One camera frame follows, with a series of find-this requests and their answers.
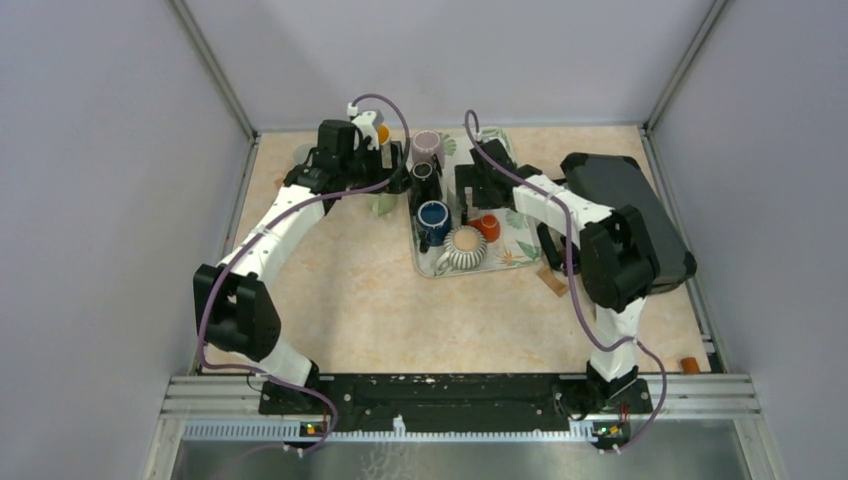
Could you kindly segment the small orange cup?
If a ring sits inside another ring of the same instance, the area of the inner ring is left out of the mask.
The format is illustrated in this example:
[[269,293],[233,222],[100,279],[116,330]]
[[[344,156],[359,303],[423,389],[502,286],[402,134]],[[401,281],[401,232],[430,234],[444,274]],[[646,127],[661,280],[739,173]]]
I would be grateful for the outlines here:
[[501,236],[501,224],[494,214],[484,214],[479,218],[470,220],[468,224],[479,230],[488,243],[496,242]]

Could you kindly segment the light green mug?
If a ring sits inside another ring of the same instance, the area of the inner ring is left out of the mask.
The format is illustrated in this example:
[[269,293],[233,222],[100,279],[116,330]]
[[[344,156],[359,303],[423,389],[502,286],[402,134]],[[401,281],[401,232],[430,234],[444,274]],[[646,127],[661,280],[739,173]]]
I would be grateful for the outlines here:
[[399,196],[397,194],[379,193],[369,198],[369,208],[376,218],[382,218],[390,214],[397,206]]

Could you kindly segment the grey striped mug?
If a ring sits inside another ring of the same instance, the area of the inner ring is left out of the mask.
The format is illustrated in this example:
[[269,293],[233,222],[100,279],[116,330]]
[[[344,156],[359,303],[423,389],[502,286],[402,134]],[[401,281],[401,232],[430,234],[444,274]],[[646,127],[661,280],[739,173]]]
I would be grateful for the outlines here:
[[448,269],[469,271],[481,265],[488,252],[483,234],[475,227],[462,225],[452,229],[444,240],[444,251],[435,264],[435,272]]

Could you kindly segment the light blue dotted mug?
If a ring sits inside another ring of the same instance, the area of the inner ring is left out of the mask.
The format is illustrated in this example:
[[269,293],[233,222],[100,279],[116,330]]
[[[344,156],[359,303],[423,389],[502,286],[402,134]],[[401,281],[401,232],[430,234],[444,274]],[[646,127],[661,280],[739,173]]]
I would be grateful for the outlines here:
[[292,153],[293,162],[297,165],[308,165],[312,159],[315,144],[305,143],[295,148]]

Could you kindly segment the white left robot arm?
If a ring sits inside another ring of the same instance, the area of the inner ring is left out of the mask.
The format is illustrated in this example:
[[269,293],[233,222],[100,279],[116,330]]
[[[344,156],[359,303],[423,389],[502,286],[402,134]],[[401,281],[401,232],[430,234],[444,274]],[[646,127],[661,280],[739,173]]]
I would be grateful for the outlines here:
[[306,233],[340,199],[402,193],[411,139],[391,137],[369,112],[324,120],[303,160],[284,176],[270,208],[243,241],[193,277],[198,349],[234,354],[238,367],[284,383],[283,401],[297,413],[319,404],[316,364],[284,339],[270,288]]

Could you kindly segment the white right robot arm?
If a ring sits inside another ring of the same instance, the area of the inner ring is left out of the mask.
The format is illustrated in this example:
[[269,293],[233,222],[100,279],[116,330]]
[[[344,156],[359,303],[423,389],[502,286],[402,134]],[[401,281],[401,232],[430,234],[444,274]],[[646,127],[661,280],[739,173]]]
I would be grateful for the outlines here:
[[614,209],[588,200],[532,166],[497,159],[503,150],[497,139],[472,138],[471,145],[474,163],[509,187],[509,206],[566,237],[566,278],[581,280],[595,306],[595,323],[589,325],[579,298],[572,299],[594,347],[586,397],[594,409],[614,411],[638,376],[638,329],[656,277],[656,254],[643,216],[630,205]]

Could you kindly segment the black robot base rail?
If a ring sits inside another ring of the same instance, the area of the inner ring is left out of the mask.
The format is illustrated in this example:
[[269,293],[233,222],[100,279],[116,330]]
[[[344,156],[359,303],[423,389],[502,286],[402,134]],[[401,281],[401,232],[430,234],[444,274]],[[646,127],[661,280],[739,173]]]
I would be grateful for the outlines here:
[[401,419],[412,433],[565,431],[592,415],[624,420],[653,400],[637,378],[605,391],[583,374],[332,374],[301,393],[266,382],[262,415],[306,415],[338,433],[382,432]]

